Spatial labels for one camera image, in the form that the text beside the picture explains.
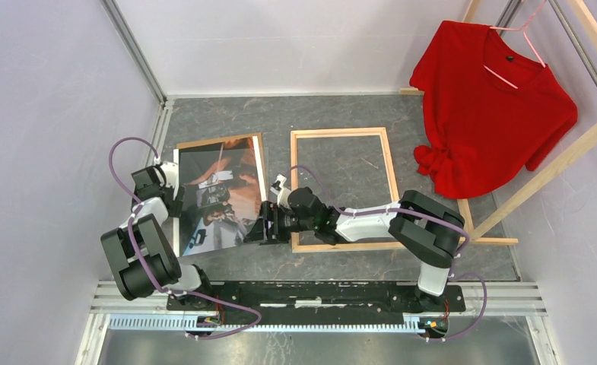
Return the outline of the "white wooden picture frame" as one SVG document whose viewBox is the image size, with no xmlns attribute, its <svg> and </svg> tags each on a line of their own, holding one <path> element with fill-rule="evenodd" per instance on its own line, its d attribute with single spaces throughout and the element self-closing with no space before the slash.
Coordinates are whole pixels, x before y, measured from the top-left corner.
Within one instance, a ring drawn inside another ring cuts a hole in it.
<svg viewBox="0 0 597 365">
<path fill-rule="evenodd" d="M 386 167 L 386 178 L 388 180 L 390 196 L 392 200 L 396 200 L 399 197 L 398 185 L 396 182 L 394 165 L 392 161 L 392 152 L 389 146 L 389 139 L 385 127 L 293 130 L 290 134 L 291 165 L 297 165 L 298 163 L 297 142 L 299 139 L 346 138 L 368 136 L 378 136 L 380 138 L 383 153 L 383 162 Z M 291 248 L 293 253 L 308 253 L 391 250 L 403 249 L 403 246 L 399 242 L 344 243 L 337 244 L 336 246 L 328 244 L 301 245 L 299 234 L 293 233 L 291 236 Z"/>
</svg>

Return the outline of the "brown cardboard backing board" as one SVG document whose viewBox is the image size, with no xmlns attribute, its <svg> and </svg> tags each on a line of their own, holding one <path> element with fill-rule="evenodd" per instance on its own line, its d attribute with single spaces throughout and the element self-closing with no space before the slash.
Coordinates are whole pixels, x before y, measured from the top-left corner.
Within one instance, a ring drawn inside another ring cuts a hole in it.
<svg viewBox="0 0 597 365">
<path fill-rule="evenodd" d="M 178 181 L 193 192 L 223 186 L 255 186 L 267 198 L 262 134 L 250 133 L 181 142 L 173 150 Z"/>
</svg>

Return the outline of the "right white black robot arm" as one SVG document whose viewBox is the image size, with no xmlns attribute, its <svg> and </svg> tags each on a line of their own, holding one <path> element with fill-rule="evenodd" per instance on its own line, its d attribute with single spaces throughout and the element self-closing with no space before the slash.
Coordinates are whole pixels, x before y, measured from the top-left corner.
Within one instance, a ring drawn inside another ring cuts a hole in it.
<svg viewBox="0 0 597 365">
<path fill-rule="evenodd" d="M 330 246 L 366 239 L 400 243 L 421 263 L 415 288 L 420 308 L 434 310 L 446 299 L 446 284 L 459 240 L 467 237 L 461 214 L 415 190 L 395 202 L 372 208 L 342 208 L 323 203 L 307 187 L 272 190 L 261 203 L 245 243 L 288 243 L 293 233 L 311 232 Z"/>
</svg>

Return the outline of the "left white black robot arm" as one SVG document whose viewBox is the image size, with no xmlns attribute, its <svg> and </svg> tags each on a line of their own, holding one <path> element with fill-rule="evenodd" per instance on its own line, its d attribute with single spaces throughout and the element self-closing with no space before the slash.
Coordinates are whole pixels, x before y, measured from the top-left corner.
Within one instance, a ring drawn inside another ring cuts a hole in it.
<svg viewBox="0 0 597 365">
<path fill-rule="evenodd" d="M 207 309 L 214 288 L 197 265 L 181 265 L 162 224 L 182 215 L 185 189 L 172 162 L 132 174 L 135 183 L 129 217 L 100 242 L 120 294 L 126 300 L 166 293 L 181 305 Z"/>
</svg>

